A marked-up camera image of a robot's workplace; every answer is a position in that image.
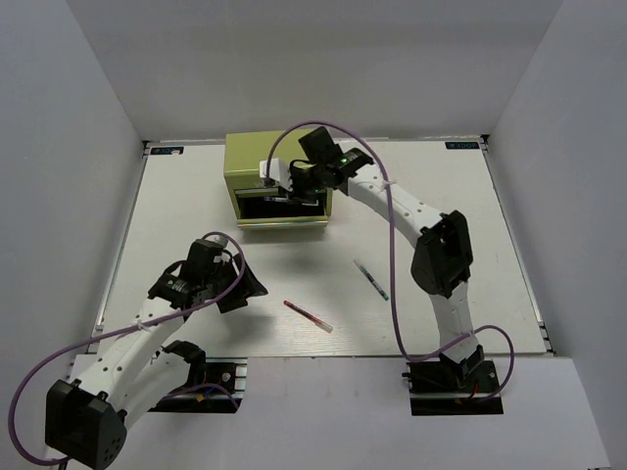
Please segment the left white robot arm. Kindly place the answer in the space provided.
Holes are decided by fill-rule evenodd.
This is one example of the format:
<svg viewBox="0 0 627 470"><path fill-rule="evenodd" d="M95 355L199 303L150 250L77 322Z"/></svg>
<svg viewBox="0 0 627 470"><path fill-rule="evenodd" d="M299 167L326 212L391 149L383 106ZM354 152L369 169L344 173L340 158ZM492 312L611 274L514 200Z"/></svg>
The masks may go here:
<svg viewBox="0 0 627 470"><path fill-rule="evenodd" d="M116 336L73 381L46 395L45 442L90 469L106 469L127 433L169 393L195 391L207 379L206 353L173 334L202 307L227 313L266 295L242 254L214 234L192 243L149 289L130 330Z"/></svg>

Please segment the green gel pen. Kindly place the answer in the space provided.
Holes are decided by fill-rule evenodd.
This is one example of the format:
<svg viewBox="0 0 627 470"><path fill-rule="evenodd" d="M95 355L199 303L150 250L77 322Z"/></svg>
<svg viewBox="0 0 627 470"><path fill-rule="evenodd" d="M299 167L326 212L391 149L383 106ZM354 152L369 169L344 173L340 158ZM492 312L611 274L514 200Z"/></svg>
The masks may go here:
<svg viewBox="0 0 627 470"><path fill-rule="evenodd" d="M381 287L381 285L374 279L372 274L367 270L367 268L357 259L353 259L354 265L360 271L360 273L364 276L367 282L373 287L373 289L378 293L378 295L386 302L389 301L389 296L385 292L385 290Z"/></svg>

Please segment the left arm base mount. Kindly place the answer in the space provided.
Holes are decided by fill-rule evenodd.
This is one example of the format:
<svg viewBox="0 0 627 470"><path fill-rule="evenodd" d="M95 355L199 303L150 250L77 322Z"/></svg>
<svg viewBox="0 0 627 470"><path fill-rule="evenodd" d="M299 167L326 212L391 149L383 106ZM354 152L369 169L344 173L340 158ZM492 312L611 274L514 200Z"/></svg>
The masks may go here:
<svg viewBox="0 0 627 470"><path fill-rule="evenodd" d="M191 365L187 381L150 412L233 414L244 398L247 371L246 358L207 358Z"/></svg>

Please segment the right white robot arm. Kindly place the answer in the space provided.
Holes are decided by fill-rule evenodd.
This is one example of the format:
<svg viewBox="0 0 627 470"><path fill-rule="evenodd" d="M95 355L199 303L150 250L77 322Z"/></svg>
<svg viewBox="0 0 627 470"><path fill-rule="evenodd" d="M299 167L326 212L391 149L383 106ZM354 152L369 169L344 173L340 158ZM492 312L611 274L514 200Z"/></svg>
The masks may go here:
<svg viewBox="0 0 627 470"><path fill-rule="evenodd" d="M290 167L291 197L307 201L323 190L338 190L381 215L391 236L406 238L413 248L411 278L429 296L436 317L440 349L434 355L443 364L443 380L454 390L467 389L484 353L469 311L473 253L465 216L433 209L405 191L366 145L344 151L323 126L298 142L307 166Z"/></svg>

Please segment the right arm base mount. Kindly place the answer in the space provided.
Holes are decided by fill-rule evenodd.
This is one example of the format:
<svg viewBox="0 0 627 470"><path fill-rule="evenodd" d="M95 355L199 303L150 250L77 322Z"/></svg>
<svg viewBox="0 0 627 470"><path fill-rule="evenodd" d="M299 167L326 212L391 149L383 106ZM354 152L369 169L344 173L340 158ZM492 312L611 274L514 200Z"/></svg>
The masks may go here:
<svg viewBox="0 0 627 470"><path fill-rule="evenodd" d="M495 364L483 361L461 384L439 361L408 363L402 373L414 417L502 415Z"/></svg>

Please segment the green metal drawer box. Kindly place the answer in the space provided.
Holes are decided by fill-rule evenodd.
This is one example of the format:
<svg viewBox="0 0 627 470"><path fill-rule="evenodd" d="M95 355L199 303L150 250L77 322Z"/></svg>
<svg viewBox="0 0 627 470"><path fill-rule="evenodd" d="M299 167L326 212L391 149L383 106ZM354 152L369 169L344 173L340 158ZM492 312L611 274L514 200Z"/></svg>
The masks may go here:
<svg viewBox="0 0 627 470"><path fill-rule="evenodd" d="M237 226L242 230L279 230L320 228L328 224L332 210L332 195L327 192L318 207L288 203L265 202L264 197L286 198L278 187L266 187L259 172L259 163L267 160L272 145L274 159L303 166L306 158L298 139L307 133L297 129L287 137L281 132L260 131L231 133L226 136L223 176L233 206Z"/></svg>

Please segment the red gel pen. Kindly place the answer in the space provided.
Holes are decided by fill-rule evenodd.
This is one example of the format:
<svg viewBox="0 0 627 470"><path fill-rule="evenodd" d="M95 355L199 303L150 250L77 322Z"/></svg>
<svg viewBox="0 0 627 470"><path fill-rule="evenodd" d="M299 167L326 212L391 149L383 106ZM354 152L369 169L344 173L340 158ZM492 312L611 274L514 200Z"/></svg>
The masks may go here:
<svg viewBox="0 0 627 470"><path fill-rule="evenodd" d="M315 324L318 328L322 329L323 331L325 331L326 333L330 334L333 331L333 327L328 324L327 322L323 321L322 319L314 316L313 314L309 313L308 311L304 310L303 308L294 305L293 303L284 300L283 304L290 308L291 310L297 312L298 314L300 314L301 316L305 317L308 321L312 322L313 324Z"/></svg>

